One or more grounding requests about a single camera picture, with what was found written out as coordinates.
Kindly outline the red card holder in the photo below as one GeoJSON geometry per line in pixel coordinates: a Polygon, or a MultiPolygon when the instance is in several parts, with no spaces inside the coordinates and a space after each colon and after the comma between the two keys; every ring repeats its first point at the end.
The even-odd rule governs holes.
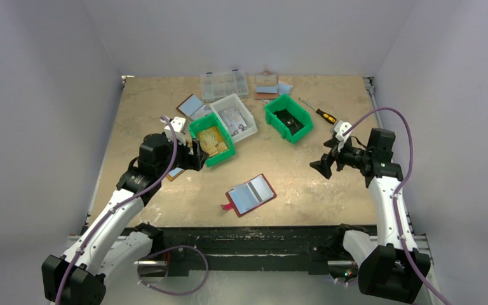
{"type": "Polygon", "coordinates": [[[266,204],[267,202],[270,202],[271,200],[277,197],[277,193],[273,189],[276,194],[276,196],[273,199],[264,203],[256,202],[254,196],[252,195],[251,191],[247,186],[247,182],[249,181],[250,180],[246,181],[245,183],[238,184],[234,186],[231,190],[226,192],[225,195],[226,195],[227,203],[222,204],[220,206],[221,209],[223,209],[224,211],[234,210],[238,217],[242,217],[247,213],[259,208],[260,206],[266,204]]]}

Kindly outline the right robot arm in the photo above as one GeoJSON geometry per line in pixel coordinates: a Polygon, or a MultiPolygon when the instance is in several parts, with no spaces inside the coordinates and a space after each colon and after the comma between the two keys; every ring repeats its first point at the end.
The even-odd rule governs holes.
{"type": "Polygon", "coordinates": [[[410,231],[402,195],[402,168],[392,161],[394,142],[393,132],[373,128],[362,149],[335,131],[324,143],[330,151],[310,166],[327,179],[333,166],[338,172],[346,166],[359,170],[377,218],[375,241],[364,228],[341,224],[319,251],[329,250],[341,259],[351,256],[358,267],[361,293],[411,304],[423,285],[417,274],[428,274],[431,259],[419,251],[410,231]]]}

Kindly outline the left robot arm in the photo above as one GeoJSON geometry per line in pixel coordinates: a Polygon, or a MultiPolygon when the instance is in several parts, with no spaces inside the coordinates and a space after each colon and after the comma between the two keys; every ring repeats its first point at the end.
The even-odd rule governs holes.
{"type": "Polygon", "coordinates": [[[122,265],[159,257],[170,262],[170,254],[186,246],[166,246],[163,231],[150,224],[135,226],[118,247],[114,243],[171,170],[200,171],[207,158],[196,139],[187,144],[176,135],[146,135],[100,215],[62,255],[43,262],[45,298],[54,304],[101,304],[110,276],[122,265]]]}

